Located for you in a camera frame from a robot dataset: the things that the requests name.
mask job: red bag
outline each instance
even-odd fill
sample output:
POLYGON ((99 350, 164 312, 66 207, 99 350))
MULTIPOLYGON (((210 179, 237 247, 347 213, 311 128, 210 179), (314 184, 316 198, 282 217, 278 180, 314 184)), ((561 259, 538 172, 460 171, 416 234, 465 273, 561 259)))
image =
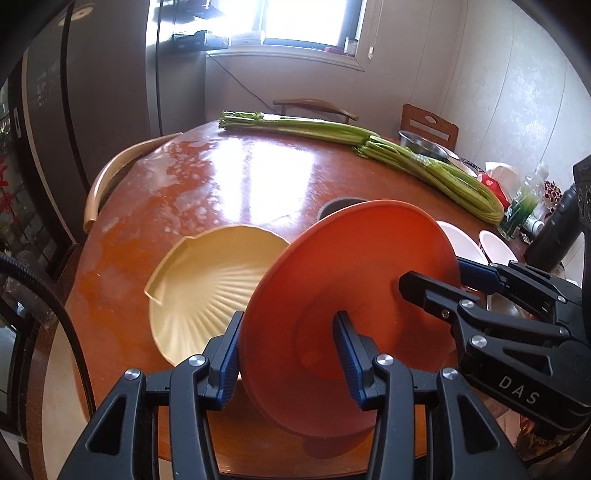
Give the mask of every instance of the red bag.
POLYGON ((486 173, 480 173, 478 175, 478 181, 480 183, 483 183, 486 186, 486 188, 488 188, 492 193, 495 194, 495 197, 497 197, 501 201, 501 203, 503 204, 503 208, 505 210, 509 208, 511 202, 507 199, 507 196, 505 195, 505 192, 503 192, 503 189, 499 182, 497 182, 495 179, 490 178, 486 173))

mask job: wooden chair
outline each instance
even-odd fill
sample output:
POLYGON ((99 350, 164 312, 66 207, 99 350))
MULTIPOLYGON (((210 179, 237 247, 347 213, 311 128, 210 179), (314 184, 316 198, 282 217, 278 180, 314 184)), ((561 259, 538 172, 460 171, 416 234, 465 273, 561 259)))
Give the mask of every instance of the wooden chair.
POLYGON ((86 233, 90 233, 92 225, 96 222, 96 219, 99 216, 99 209, 117 184, 123 179, 123 177, 125 177, 125 175, 127 175, 133 164, 178 135, 180 135, 180 133, 165 135, 163 137, 152 138, 140 142, 119 152, 109 160, 107 165, 105 165, 96 176, 92 187, 90 188, 88 197, 86 198, 83 224, 83 229, 86 233))
POLYGON ((434 113, 415 107, 410 103, 405 103, 402 106, 400 130, 406 130, 420 135, 450 150, 456 148, 457 125, 444 120, 434 113))
POLYGON ((325 100, 316 100, 314 98, 292 98, 287 100, 273 100, 273 105, 281 105, 281 114, 285 115, 285 109, 288 106, 296 106, 312 112, 326 112, 335 115, 342 115, 345 117, 345 123, 349 120, 356 122, 359 120, 357 115, 353 115, 342 108, 337 107, 334 103, 326 102, 325 100))

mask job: dark bottle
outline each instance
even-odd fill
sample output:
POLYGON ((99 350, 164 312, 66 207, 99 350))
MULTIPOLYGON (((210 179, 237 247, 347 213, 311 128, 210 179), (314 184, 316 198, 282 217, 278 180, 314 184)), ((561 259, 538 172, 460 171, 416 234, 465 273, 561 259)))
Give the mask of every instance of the dark bottle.
POLYGON ((525 250, 525 262, 545 272, 552 271, 573 246, 580 233, 577 191, 573 184, 564 192, 554 213, 525 250))

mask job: blue gripper pad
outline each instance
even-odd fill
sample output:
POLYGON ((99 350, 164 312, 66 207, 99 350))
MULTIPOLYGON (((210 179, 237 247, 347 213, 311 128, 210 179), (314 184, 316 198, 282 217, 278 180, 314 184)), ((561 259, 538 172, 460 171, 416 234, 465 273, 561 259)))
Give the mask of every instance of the blue gripper pad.
POLYGON ((349 395, 361 410, 375 408, 375 400, 379 396, 372 365, 373 358, 379 353, 375 343, 357 333, 347 312, 336 313, 333 337, 349 395))
POLYGON ((505 285, 499 278, 495 267, 482 265, 461 257, 457 258, 457 263, 460 267, 462 285, 487 295, 503 291, 505 285))
POLYGON ((203 355, 210 359, 205 389, 198 387, 208 410, 221 410, 234 395, 238 379, 238 335, 244 312, 236 312, 226 333, 212 338, 203 355))
POLYGON ((335 338, 336 351, 339 354, 340 364, 343 367, 349 395, 351 395, 351 398, 361 408, 366 401, 366 395, 363 390, 363 373, 347 328, 343 324, 341 313, 337 313, 333 319, 333 336, 335 338))
POLYGON ((228 352, 220 369, 220 387, 217 393, 220 410, 226 406, 226 403, 234 395, 234 388, 236 388, 236 382, 238 380, 238 371, 238 335, 235 335, 228 347, 228 352))

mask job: orange bowl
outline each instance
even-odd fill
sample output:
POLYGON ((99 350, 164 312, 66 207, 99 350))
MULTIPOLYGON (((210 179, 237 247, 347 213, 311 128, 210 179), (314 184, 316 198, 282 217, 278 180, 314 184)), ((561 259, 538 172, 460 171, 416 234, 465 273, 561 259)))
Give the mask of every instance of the orange bowl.
POLYGON ((376 200, 313 225, 278 257, 255 289, 241 326, 242 380, 257 409, 281 428, 316 439, 368 432, 375 412, 349 396, 332 336, 347 310, 357 331, 412 368, 437 371, 449 325, 402 299, 409 270, 460 287, 445 233, 421 209, 376 200))

